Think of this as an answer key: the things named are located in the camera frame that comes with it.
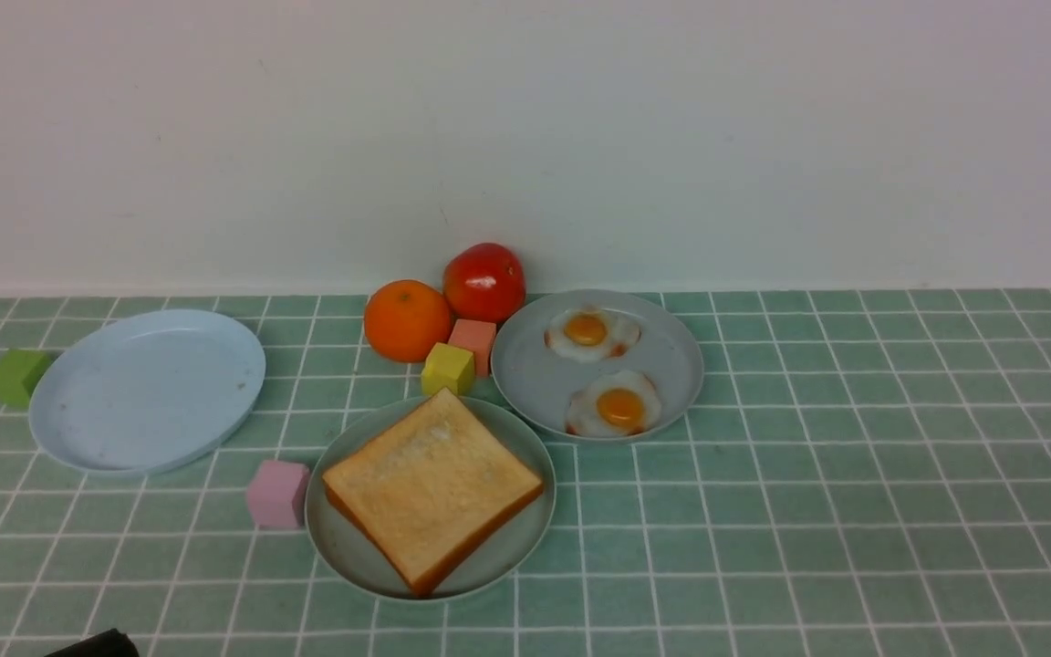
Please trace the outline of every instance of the egg white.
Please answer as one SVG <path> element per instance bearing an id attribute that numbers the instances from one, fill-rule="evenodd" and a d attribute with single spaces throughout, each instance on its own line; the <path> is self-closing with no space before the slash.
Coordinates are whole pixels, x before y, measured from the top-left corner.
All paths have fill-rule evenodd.
<path id="1" fill-rule="evenodd" d="M 616 371 L 591 382 L 582 390 L 571 395 L 571 406 L 566 407 L 566 432 L 577 436 L 607 438 L 631 435 L 628 430 L 611 425 L 599 415 L 597 402 L 602 392 L 613 388 L 625 388 L 639 395 L 643 404 L 643 419 L 639 432 L 645 432 L 659 422 L 663 404 L 655 392 L 655 384 L 646 374 L 635 370 Z"/>
<path id="2" fill-rule="evenodd" d="M 579 345 L 566 336 L 563 329 L 571 317 L 577 314 L 593 314 L 605 326 L 605 337 L 597 345 Z M 616 348 L 624 350 L 633 348 L 639 341 L 639 324 L 624 314 L 599 310 L 599 308 L 581 308 L 566 310 L 554 316 L 545 329 L 545 344 L 552 352 L 569 357 L 576 363 L 597 363 L 610 357 Z"/>

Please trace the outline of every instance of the toast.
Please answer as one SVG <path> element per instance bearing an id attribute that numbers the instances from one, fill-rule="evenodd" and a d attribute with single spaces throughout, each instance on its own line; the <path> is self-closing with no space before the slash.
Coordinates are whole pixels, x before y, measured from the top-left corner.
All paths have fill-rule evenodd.
<path id="1" fill-rule="evenodd" d="M 447 388 L 330 467 L 322 483 L 327 501 L 417 598 L 543 490 Z"/>

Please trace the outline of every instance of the plate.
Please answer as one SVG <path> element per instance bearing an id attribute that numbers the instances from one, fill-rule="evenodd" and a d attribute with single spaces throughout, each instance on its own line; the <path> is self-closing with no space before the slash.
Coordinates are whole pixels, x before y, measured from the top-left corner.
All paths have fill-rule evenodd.
<path id="1" fill-rule="evenodd" d="M 266 377 L 259 337 L 197 310 L 129 316 L 56 358 L 30 399 L 43 452 L 84 473 L 162 473 L 246 419 Z"/>
<path id="2" fill-rule="evenodd" d="M 398 401 L 351 424 L 318 459 L 310 474 L 306 496 L 306 527 L 310 541 L 330 570 L 336 571 L 339 577 L 367 593 L 416 604 L 461 598 L 500 581 L 524 561 L 542 540 L 542 534 L 545 534 L 550 519 L 554 516 L 557 498 L 554 461 L 550 460 L 550 453 L 537 433 L 499 406 L 462 397 L 465 406 L 489 432 L 542 478 L 545 490 L 456 567 L 430 598 L 413 598 L 408 584 L 405 584 L 404 579 L 384 557 L 384 553 L 327 501 L 322 474 L 335 463 L 355 453 L 369 439 L 395 425 L 425 401 L 427 397 L 423 396 Z"/>
<path id="3" fill-rule="evenodd" d="M 630 315 L 642 336 L 619 357 L 575 363 L 547 349 L 547 326 L 560 312 L 592 305 Z M 548 294 L 509 317 L 493 341 L 491 370 L 506 403 L 551 435 L 591 442 L 631 442 L 654 436 L 688 410 L 704 384 L 704 356 L 687 326 L 672 313 L 633 294 L 575 290 Z M 646 432 L 624 437 L 576 436 L 565 431 L 571 395 L 601 375 L 642 371 L 655 384 L 662 414 Z"/>

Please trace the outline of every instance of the orange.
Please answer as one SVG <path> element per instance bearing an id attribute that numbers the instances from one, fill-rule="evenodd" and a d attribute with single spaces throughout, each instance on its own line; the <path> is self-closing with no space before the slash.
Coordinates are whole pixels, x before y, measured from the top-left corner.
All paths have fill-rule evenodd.
<path id="1" fill-rule="evenodd" d="M 419 280 L 395 280 L 379 287 L 363 309 L 368 344 L 398 363 L 423 363 L 433 345 L 449 342 L 451 331 L 446 296 Z"/>

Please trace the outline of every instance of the plate rim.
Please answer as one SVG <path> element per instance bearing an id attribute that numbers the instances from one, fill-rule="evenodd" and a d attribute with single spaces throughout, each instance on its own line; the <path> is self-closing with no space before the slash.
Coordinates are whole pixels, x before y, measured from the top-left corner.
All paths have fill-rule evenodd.
<path id="1" fill-rule="evenodd" d="M 395 401 L 395 403 L 391 403 L 388 405 L 380 406 L 379 408 L 372 409 L 372 411 L 369 411 L 368 414 L 363 415 L 358 419 L 355 419 L 354 422 L 351 422 L 351 424 L 347 425 L 347 427 L 343 429 L 343 431 L 339 432 L 337 436 L 334 436 L 333 439 L 330 440 L 330 444 L 327 445 L 327 449 L 325 449 L 324 453 L 322 453 L 321 456 L 318 456 L 318 460 L 315 463 L 312 471 L 310 471 L 310 477 L 308 478 L 308 489 L 306 489 L 306 496 L 303 500 L 303 527 L 306 530 L 306 536 L 308 536 L 310 546 L 312 546 L 315 554 L 317 554 L 318 558 L 321 558 L 324 564 L 326 564 L 331 571 L 333 571 L 334 574 L 337 575 L 337 577 L 339 577 L 343 581 L 347 582 L 347 586 L 350 586 L 355 591 L 374 596 L 374 598 L 385 599 L 385 601 L 388 602 L 408 604 L 412 607 L 431 607 L 434 604 L 456 602 L 459 601 L 459 599 L 463 598 L 471 598 L 471 596 L 473 595 L 479 594 L 480 592 L 483 591 L 488 591 L 489 588 L 492 588 L 494 584 L 499 583 L 506 577 L 510 577 L 510 575 L 515 573 L 515 571 L 521 569 L 522 563 L 529 561 L 529 558 L 534 556 L 534 553 L 537 551 L 538 546 L 542 545 L 542 539 L 547 536 L 548 533 L 550 533 L 550 528 L 552 527 L 552 525 L 554 525 L 554 513 L 558 507 L 558 473 L 557 469 L 554 466 L 554 457 L 550 456 L 550 449 L 545 448 L 545 442 L 542 442 L 542 437 L 537 435 L 537 432 L 535 432 L 533 427 L 530 427 L 529 422 L 522 420 L 521 417 L 518 417 L 508 408 L 497 406 L 496 404 L 489 403 L 488 401 L 470 396 L 459 396 L 461 403 L 463 403 L 467 406 L 475 405 L 476 407 L 488 408 L 490 411 L 500 412 L 501 414 L 504 414 L 506 417 L 512 418 L 513 422 L 521 424 L 522 428 L 526 429 L 526 432 L 522 432 L 522 436 L 527 435 L 528 433 L 530 439 L 535 442 L 539 450 L 539 453 L 545 456 L 545 461 L 543 463 L 545 467 L 543 468 L 543 473 L 541 473 L 542 486 L 544 488 L 552 489 L 552 491 L 554 491 L 554 494 L 552 495 L 552 502 L 550 504 L 550 508 L 545 512 L 545 522 L 542 525 L 542 529 L 541 531 L 538 532 L 537 537 L 535 537 L 533 545 L 530 545 L 529 550 L 526 550 L 526 553 L 522 554 L 521 558 L 518 558 L 516 562 L 510 566 L 509 569 L 502 571 L 501 574 L 497 575 L 497 577 L 493 577 L 489 579 L 489 581 L 480 586 L 473 587 L 471 588 L 471 590 L 459 591 L 459 593 L 440 596 L 440 598 L 400 598 L 399 596 L 389 595 L 387 593 L 379 593 L 379 591 L 372 591 L 370 588 L 363 586 L 362 583 L 354 581 L 353 578 L 347 577 L 347 575 L 343 574 L 343 572 L 336 569 L 336 567 L 334 567 L 332 562 L 330 562 L 329 558 L 327 558 L 325 554 L 322 553 L 321 545 L 318 545 L 318 541 L 315 539 L 313 530 L 310 529 L 310 502 L 309 502 L 310 495 L 313 494 L 315 498 L 321 500 L 321 504 L 327 505 L 327 508 L 330 508 L 332 509 L 333 512 L 336 512 L 334 511 L 334 508 L 330 507 L 330 504 L 327 501 L 327 496 L 324 494 L 324 491 L 322 491 L 322 471 L 324 471 L 326 467 L 329 467 L 329 464 L 327 466 L 324 466 L 324 459 L 327 458 L 327 456 L 329 456 L 330 450 L 332 450 L 336 442 L 338 439 L 342 439 L 342 437 L 345 436 L 347 432 L 349 432 L 350 428 L 353 427 L 353 425 L 359 424 L 359 422 L 363 422 L 368 417 L 377 414 L 377 412 L 388 411 L 388 409 L 393 409 L 395 407 L 400 407 L 406 405 L 409 406 L 410 409 L 416 408 L 418 405 L 426 403 L 427 399 L 429 399 L 429 396 L 427 395 L 414 395 L 405 397 L 404 399 Z"/>
<path id="2" fill-rule="evenodd" d="M 531 303 L 535 303 L 545 299 L 551 299 L 551 296 L 565 296 L 565 295 L 576 296 L 579 294 L 607 294 L 607 295 L 625 296 L 628 301 L 638 302 L 640 307 L 646 305 L 646 307 L 650 308 L 650 311 L 652 313 L 665 315 L 668 320 L 675 322 L 676 324 L 679 324 L 681 328 L 684 329 L 685 333 L 692 335 L 692 329 L 688 329 L 687 325 L 685 325 L 683 322 L 680 322 L 679 316 L 676 316 L 672 312 L 668 312 L 666 308 L 661 307 L 658 304 L 654 304 L 645 299 L 642 299 L 642 296 L 639 296 L 637 294 L 631 294 L 631 292 L 620 292 L 618 290 L 605 290 L 605 288 L 601 287 L 580 287 L 577 288 L 577 290 L 550 292 L 550 294 L 543 294 L 541 296 L 538 296 L 537 300 L 534 300 L 534 302 Z M 542 432 L 550 433 L 550 435 L 556 438 L 572 442 L 572 444 L 600 445 L 600 446 L 630 445 L 630 444 L 635 444 L 635 442 L 641 442 L 645 440 L 646 438 L 652 438 L 655 435 L 658 435 L 658 433 L 663 432 L 664 429 L 667 429 L 668 427 L 671 427 L 671 425 L 676 424 L 677 420 L 679 420 L 681 417 L 687 414 L 688 409 L 696 404 L 696 399 L 700 398 L 700 392 L 703 391 L 704 388 L 704 375 L 705 375 L 704 352 L 703 349 L 700 349 L 700 341 L 697 341 L 696 337 L 693 336 L 692 346 L 694 352 L 689 354 L 689 356 L 693 357 L 693 362 L 700 364 L 700 376 L 697 377 L 696 381 L 693 383 L 693 391 L 692 395 L 689 395 L 689 397 L 692 398 L 688 401 L 687 406 L 684 406 L 683 411 L 677 412 L 676 415 L 668 417 L 667 420 L 660 422 L 659 425 L 656 425 L 655 427 L 647 429 L 643 433 L 635 433 L 635 435 L 633 436 L 578 436 L 575 435 L 575 433 L 568 433 L 565 428 L 555 429 L 548 425 L 543 425 L 542 422 L 534 419 L 529 414 L 527 414 L 527 412 L 522 411 L 521 408 L 518 408 L 517 404 L 514 404 L 514 399 L 510 397 L 510 395 L 506 394 L 504 388 L 501 388 L 500 378 L 496 376 L 496 371 L 494 370 L 493 366 L 493 363 L 499 363 L 497 362 L 495 354 L 497 353 L 497 344 L 499 344 L 499 337 L 501 337 L 501 332 L 504 331 L 506 326 L 508 326 L 510 323 L 513 323 L 514 320 L 517 320 L 518 315 L 521 314 L 521 311 L 524 311 L 526 308 L 529 308 L 529 305 L 530 304 L 522 305 L 520 310 L 514 312 L 513 316 L 510 316 L 509 320 L 507 320 L 506 323 L 501 325 L 501 328 L 497 329 L 496 337 L 494 337 L 493 340 L 493 349 L 491 350 L 491 352 L 489 352 L 489 375 L 491 375 L 491 377 L 493 378 L 493 384 L 495 384 L 495 386 L 497 387 L 497 391 L 500 392 L 501 398 L 506 399 L 506 404 L 509 404 L 509 407 L 514 409 L 514 413 L 517 416 L 520 416 L 521 419 L 524 419 L 527 424 L 537 427 L 539 430 L 542 430 Z"/>
<path id="3" fill-rule="evenodd" d="M 243 334 L 249 335 L 251 337 L 253 344 L 257 346 L 257 348 L 253 350 L 253 354 L 255 361 L 257 361 L 257 364 L 260 366 L 259 367 L 260 374 L 257 377 L 254 377 L 250 379 L 250 382 L 246 383 L 246 386 L 251 388 L 251 390 L 253 391 L 253 395 L 251 395 L 250 397 L 250 404 L 246 405 L 246 410 L 243 411 L 242 415 L 239 416 L 236 420 L 233 420 L 232 424 L 229 425 L 229 427 L 223 429 L 220 435 L 209 439 L 208 442 L 205 442 L 204 445 L 200 446 L 195 450 L 192 450 L 192 452 L 190 453 L 185 453 L 183 454 L 183 456 L 176 457 L 174 459 L 171 460 L 159 463 L 159 465 L 157 466 L 128 467 L 128 469 L 124 470 L 104 469 L 104 467 L 85 467 L 83 465 L 80 465 L 80 463 L 71 463 L 64 458 L 56 456 L 56 454 L 51 453 L 50 449 L 47 449 L 47 444 L 49 444 L 50 440 L 47 438 L 41 438 L 40 437 L 41 432 L 37 432 L 37 430 L 35 430 L 35 412 L 37 412 L 35 411 L 35 409 L 42 406 L 41 404 L 35 404 L 35 403 L 37 403 L 37 399 L 41 399 L 41 395 L 45 390 L 45 383 L 53 382 L 53 379 L 55 379 L 55 377 L 53 376 L 53 372 L 54 374 L 58 375 L 59 372 L 61 371 L 59 370 L 59 363 L 61 362 L 69 363 L 67 361 L 64 361 L 64 357 L 66 357 L 67 354 L 75 354 L 76 352 L 83 353 L 89 349 L 96 349 L 97 346 L 101 344 L 106 344 L 109 341 L 109 336 L 112 333 L 118 332 L 117 326 L 121 326 L 121 328 L 124 328 L 125 325 L 133 324 L 137 321 L 154 320 L 157 316 L 163 316 L 166 317 L 167 321 L 169 321 L 162 326 L 162 329 L 171 329 L 172 326 L 174 325 L 178 326 L 179 328 L 187 328 L 188 326 L 187 322 L 178 322 L 176 324 L 172 323 L 172 320 L 174 320 L 174 317 L 204 316 L 204 317 L 210 317 L 210 320 L 218 320 L 225 326 L 229 326 L 229 328 L 232 329 L 232 331 L 242 332 Z M 64 366 L 63 370 L 66 370 L 67 367 L 71 367 L 71 365 Z M 70 348 L 64 349 L 63 353 L 59 354 L 59 356 L 56 356 L 49 369 L 47 369 L 45 373 L 43 373 L 43 376 L 38 381 L 38 384 L 35 384 L 35 391 L 32 394 L 28 407 L 26 407 L 26 428 L 30 430 L 30 436 L 32 439 L 35 440 L 35 446 L 37 446 L 38 449 L 40 449 L 40 452 L 46 454 L 47 458 L 50 458 L 62 466 L 70 467 L 71 469 L 80 471 L 80 473 L 83 474 L 97 475 L 97 477 L 125 478 L 125 477 L 143 477 L 143 475 L 167 473 L 167 471 L 174 470 L 177 469 L 177 467 L 189 465 L 189 463 L 197 460 L 197 458 L 201 458 L 205 454 L 212 452 L 212 450 L 218 449 L 219 446 L 221 446 L 227 439 L 229 439 L 229 437 L 232 436 L 233 433 L 236 432 L 238 429 L 246 422 L 246 417 L 250 416 L 250 412 L 253 411 L 255 404 L 257 404 L 259 394 L 262 392 L 262 387 L 264 386 L 264 384 L 266 384 L 266 349 L 263 348 L 262 341 L 259 340 L 257 334 L 251 331 L 245 324 L 242 324 L 241 322 L 233 320 L 233 317 L 222 314 L 220 312 L 195 310 L 194 308 L 165 308 L 164 310 L 142 312 L 139 314 L 122 317 L 122 320 L 118 320 L 112 324 L 106 324 L 104 326 L 100 326 L 100 328 L 96 329 L 96 331 L 92 331 L 91 333 L 88 333 L 87 335 L 80 337 L 80 340 L 76 342 L 74 345 L 71 345 Z"/>

